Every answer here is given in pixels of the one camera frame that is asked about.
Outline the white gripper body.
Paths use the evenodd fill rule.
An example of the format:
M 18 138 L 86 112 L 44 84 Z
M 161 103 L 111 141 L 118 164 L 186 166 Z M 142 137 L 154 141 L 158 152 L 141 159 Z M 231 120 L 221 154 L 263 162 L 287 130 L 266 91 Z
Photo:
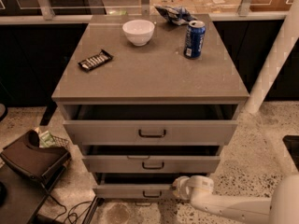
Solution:
M 214 189 L 214 181 L 206 176 L 183 176 L 180 180 L 180 197 L 190 200 L 195 193 L 211 194 Z

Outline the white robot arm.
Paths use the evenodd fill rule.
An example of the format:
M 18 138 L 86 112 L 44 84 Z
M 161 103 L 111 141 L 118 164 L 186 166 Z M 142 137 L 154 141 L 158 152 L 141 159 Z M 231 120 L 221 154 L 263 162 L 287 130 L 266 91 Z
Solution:
M 283 64 L 299 38 L 299 0 L 293 0 L 278 36 L 251 90 L 245 109 L 259 110 Z M 173 183 L 176 197 L 200 211 L 245 224 L 298 224 L 299 175 L 284 178 L 270 198 L 222 196 L 213 193 L 214 181 L 206 176 L 181 176 Z

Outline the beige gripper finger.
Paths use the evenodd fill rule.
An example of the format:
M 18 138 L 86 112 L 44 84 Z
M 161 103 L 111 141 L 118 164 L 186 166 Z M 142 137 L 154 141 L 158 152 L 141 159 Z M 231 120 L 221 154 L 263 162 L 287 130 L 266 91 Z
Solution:
M 187 181 L 188 181 L 187 176 L 181 176 L 173 182 L 172 190 L 176 198 L 179 198 L 181 200 L 188 199 L 187 188 L 186 188 Z

